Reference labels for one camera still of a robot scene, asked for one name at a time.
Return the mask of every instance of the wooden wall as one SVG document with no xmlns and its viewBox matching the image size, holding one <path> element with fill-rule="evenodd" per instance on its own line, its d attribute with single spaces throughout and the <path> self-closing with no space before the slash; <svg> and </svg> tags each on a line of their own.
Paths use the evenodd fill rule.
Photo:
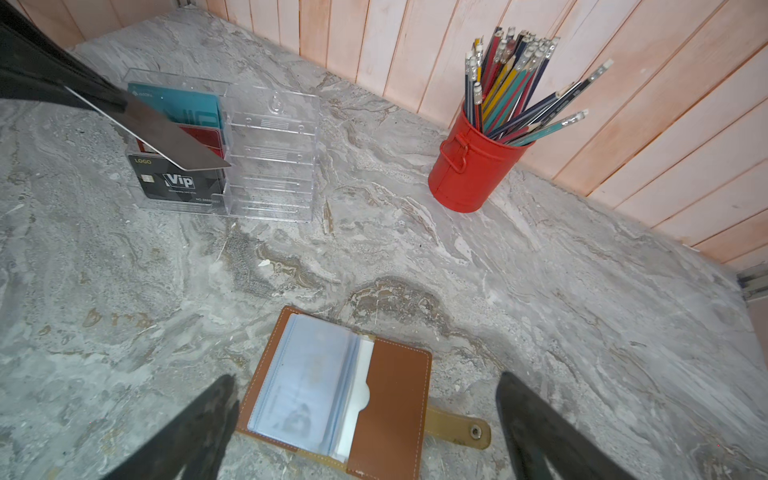
<svg viewBox="0 0 768 480">
<path fill-rule="evenodd" d="M 172 0 L 14 0 L 63 45 Z M 734 269 L 768 261 L 766 0 L 192 0 L 448 127 L 496 25 L 561 37 L 533 100 L 614 66 L 521 164 Z"/>
</svg>

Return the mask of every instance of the red bucket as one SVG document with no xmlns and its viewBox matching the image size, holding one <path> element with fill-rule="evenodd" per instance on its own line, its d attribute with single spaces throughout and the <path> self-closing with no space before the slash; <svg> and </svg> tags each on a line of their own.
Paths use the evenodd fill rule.
<svg viewBox="0 0 768 480">
<path fill-rule="evenodd" d="M 474 212 L 491 196 L 533 144 L 509 147 L 488 139 L 470 125 L 462 111 L 429 174 L 429 189 L 451 210 Z"/>
</svg>

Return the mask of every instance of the gray marble surface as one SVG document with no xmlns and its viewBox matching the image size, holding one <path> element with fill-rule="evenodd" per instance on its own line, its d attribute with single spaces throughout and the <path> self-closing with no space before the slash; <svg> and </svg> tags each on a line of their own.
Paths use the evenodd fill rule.
<svg viewBox="0 0 768 480">
<path fill-rule="evenodd" d="M 444 131 L 194 8 L 75 49 L 323 99 L 312 223 L 138 210 L 105 119 L 0 103 L 0 478 L 99 478 L 223 373 L 240 391 L 280 308 L 434 352 L 430 395 L 493 426 L 427 438 L 422 478 L 511 478 L 493 394 L 523 378 L 638 478 L 765 478 L 768 375 L 734 278 L 524 171 L 478 213 L 426 187 Z M 259 266 L 262 260 L 267 266 Z M 220 478 L 345 475 L 235 435 Z"/>
</svg>

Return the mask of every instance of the bunch of pencils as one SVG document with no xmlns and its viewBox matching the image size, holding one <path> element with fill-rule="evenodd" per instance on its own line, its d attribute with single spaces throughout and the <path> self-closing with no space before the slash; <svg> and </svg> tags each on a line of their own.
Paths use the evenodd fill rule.
<svg viewBox="0 0 768 480">
<path fill-rule="evenodd" d="M 491 140 L 522 147 L 586 117 L 588 111 L 583 110 L 550 124 L 605 73 L 612 60 L 584 80 L 528 106 L 559 40 L 536 38 L 526 30 L 515 37 L 515 27 L 505 35 L 502 27 L 496 27 L 483 55 L 483 40 L 476 38 L 465 61 L 464 114 L 469 123 Z"/>
</svg>

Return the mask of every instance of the open card wallet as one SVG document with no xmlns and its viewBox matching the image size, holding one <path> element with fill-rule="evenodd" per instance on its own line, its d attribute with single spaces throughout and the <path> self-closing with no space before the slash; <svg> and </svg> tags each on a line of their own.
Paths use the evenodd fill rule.
<svg viewBox="0 0 768 480">
<path fill-rule="evenodd" d="M 284 307 L 280 313 L 243 398 L 237 431 L 359 478 L 417 479 L 421 465 L 429 373 L 432 366 L 432 354 L 423 349 L 387 339 L 373 339 L 367 376 L 363 377 L 368 387 L 369 400 L 367 406 L 359 410 L 357 415 L 351 448 L 345 462 L 330 455 L 318 455 L 299 449 L 295 445 L 261 435 L 249 428 L 249 424 L 253 427 L 254 409 L 259 402 L 268 373 L 273 375 L 273 358 L 293 314 L 305 315 L 290 306 Z M 278 363 L 284 365 L 283 353 L 279 355 L 281 357 Z M 271 386 L 264 386 L 264 392 L 268 392 L 269 388 Z"/>
</svg>

